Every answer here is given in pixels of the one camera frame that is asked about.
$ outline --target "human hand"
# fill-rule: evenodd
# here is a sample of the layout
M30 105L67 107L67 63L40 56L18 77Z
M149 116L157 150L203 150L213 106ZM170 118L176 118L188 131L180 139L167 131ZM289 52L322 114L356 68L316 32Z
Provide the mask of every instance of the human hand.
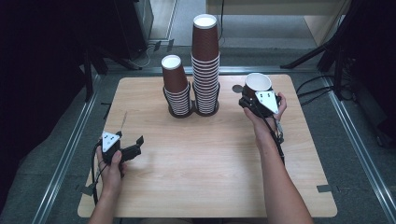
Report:
M111 164L108 165L103 162L102 147L98 147L96 149L96 157L99 162L99 169L103 170L101 173L103 181L102 195L105 194L111 197L118 197L120 195L122 186L119 169L122 157L121 152L117 150L113 155ZM122 173L125 174L126 164L123 163L121 167Z
M279 112L274 114L274 119L281 120L283 112L285 112L287 108L286 97L282 92L278 94L281 97L279 104ZM268 129L268 126L265 124L262 118L257 117L253 112L251 112L248 108L244 108L245 115L251 120L254 127L254 133L256 134L256 144L257 147L261 148L263 143L268 140L268 136L271 137L271 130ZM270 125L271 129L274 131L276 129L276 124L273 118L267 118L267 122Z

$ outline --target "gray floor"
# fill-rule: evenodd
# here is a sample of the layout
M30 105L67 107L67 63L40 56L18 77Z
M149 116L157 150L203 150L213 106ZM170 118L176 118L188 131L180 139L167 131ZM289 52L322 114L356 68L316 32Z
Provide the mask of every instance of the gray floor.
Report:
M175 27L174 25L174 30L171 34L173 36L176 36ZM181 37L175 37L175 43L178 39L180 39L179 45L183 45L181 44ZM231 48L222 45L220 66L261 66L263 73L287 73L291 76L296 88L309 78L319 76L319 73L315 71L315 64L318 62L319 56L295 70L281 70L278 68L278 65L288 63L314 48L311 44L296 45L295 48L293 46L290 48L274 47L283 46L282 44L274 44L268 48L242 48L241 46L243 45L238 48ZM59 193L49 211L46 223L87 222L87 218L81 218L77 214L80 193L75 191L75 187L76 185L85 184L90 170L92 146L106 122L104 116L108 107L101 103L112 102L119 80L123 77L160 75L155 71L158 71L157 68L160 66L161 58L171 53L179 55L185 66L191 66L190 52L190 47L178 46L173 47L171 51L167 51L166 46L155 52L150 49L148 51L150 61L146 55L135 61L139 64L145 64L149 61L149 64L140 72L127 71L115 63L108 64L109 72L107 76L100 77L102 81L100 86L95 89L97 98L92 112L83 128L76 150L71 155L72 160ZM313 90L322 86L323 83L318 80L305 86L303 91ZM84 91L81 91L73 104L65 111L50 137L40 146L33 149L21 163L14 184L8 194L6 207L0 216L0 223L31 223L34 219L45 190L84 107ZM307 99L309 97L303 98L301 101L303 102ZM381 175L389 188L395 190L395 151L381 148L376 144L373 130L358 105L353 102L345 102L345 104ZM343 124L332 106L330 97L324 95L318 98L311 104L303 106L303 111L329 184L334 189L340 189L333 191L333 197L338 208L337 216L315 218L315 221L317 223L389 223L347 137ZM226 221L229 223L237 221L259 223L265 220L253 218L244 220L227 219ZM190 222L190 220L169 218L125 218L123 220L123 223L139 222L186 223Z
M205 13L205 1L178 1L170 39L175 45L190 46L192 22ZM224 48L311 49L316 43L304 16L224 15L223 34L219 44Z

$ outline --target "forearm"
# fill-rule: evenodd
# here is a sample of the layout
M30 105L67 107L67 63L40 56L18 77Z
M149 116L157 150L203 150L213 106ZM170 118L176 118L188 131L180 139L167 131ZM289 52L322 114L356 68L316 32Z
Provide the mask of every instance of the forearm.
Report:
M103 192L100 199L95 206L90 221L90 224L97 223L113 223L114 211L117 204L118 196L114 193Z
M312 223L303 198L292 183L269 133L262 135L259 151L265 206L270 223Z

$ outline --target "tabletop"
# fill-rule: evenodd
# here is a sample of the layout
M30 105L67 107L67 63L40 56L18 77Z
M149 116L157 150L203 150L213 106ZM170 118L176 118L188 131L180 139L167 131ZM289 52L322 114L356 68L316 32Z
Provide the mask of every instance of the tabletop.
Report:
M317 189L328 182L291 79L269 77L273 89L287 98L281 124L290 178L313 217L333 217L332 193ZM241 94L232 90L244 80L219 76L219 111L184 119L169 114L162 77L120 81L104 131L122 131L121 147L134 145L141 135L145 143L142 154L126 162L116 217L266 217L253 127L238 105ZM89 217L93 208L93 198L82 195L78 214Z

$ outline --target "stack of paper cups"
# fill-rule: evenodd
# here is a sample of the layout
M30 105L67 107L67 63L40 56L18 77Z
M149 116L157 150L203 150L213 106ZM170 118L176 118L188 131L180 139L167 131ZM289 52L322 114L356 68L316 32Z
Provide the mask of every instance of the stack of paper cups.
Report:
M194 18L191 64L195 104L199 113L210 115L219 104L219 43L217 20L202 14Z
M181 60L168 55L162 60L163 94L169 104L169 112L177 118L191 113L190 83L187 80Z

